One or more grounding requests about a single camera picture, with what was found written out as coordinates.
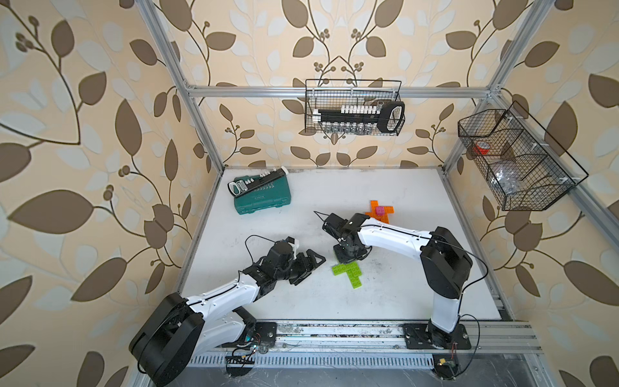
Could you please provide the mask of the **green lego brick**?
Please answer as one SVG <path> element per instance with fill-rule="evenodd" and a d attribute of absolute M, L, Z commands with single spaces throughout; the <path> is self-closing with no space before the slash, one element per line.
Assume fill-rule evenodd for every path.
<path fill-rule="evenodd" d="M 338 264 L 336 266 L 333 266 L 331 269 L 332 269 L 332 273 L 335 276 L 338 276 L 338 275 L 343 274 L 343 273 L 347 273 L 348 270 L 349 270 L 347 264 Z"/>
<path fill-rule="evenodd" d="M 347 276 L 351 283 L 360 282 L 359 278 L 362 276 L 362 272 L 357 262 L 347 264 Z"/>
<path fill-rule="evenodd" d="M 358 288 L 360 288 L 362 286 L 362 282 L 359 279 L 359 277 L 351 278 L 350 282 L 351 282 L 351 286 L 352 286 L 353 289 L 358 289 Z"/>

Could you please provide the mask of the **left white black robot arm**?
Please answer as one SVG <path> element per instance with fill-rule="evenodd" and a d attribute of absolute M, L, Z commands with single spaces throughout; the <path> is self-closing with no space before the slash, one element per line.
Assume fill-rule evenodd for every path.
<path fill-rule="evenodd" d="M 300 253 L 298 242 L 288 237 L 274 242 L 265 256 L 215 290 L 188 298 L 171 293 L 130 342 L 138 371 L 154 385 L 166 386 L 193 357 L 224 346 L 232 349 L 227 365 L 243 374 L 253 366 L 259 350 L 274 345 L 277 326 L 257 322 L 246 307 L 279 282 L 300 285 L 325 262 L 324 256 L 311 249 Z"/>

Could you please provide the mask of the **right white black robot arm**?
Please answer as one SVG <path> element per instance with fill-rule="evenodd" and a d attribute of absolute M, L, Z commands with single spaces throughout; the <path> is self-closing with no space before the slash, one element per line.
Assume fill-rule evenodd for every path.
<path fill-rule="evenodd" d="M 317 212 L 322 230 L 337 240 L 335 256 L 341 264 L 367 258 L 383 248 L 421 264 L 427 285 L 434 292 L 433 310 L 427 323 L 402 325 L 406 348 L 472 349 L 466 327 L 460 322 L 461 303 L 473 268 L 474 254 L 465 250 L 445 227 L 422 232 L 380 222 L 365 214 L 351 219 Z"/>

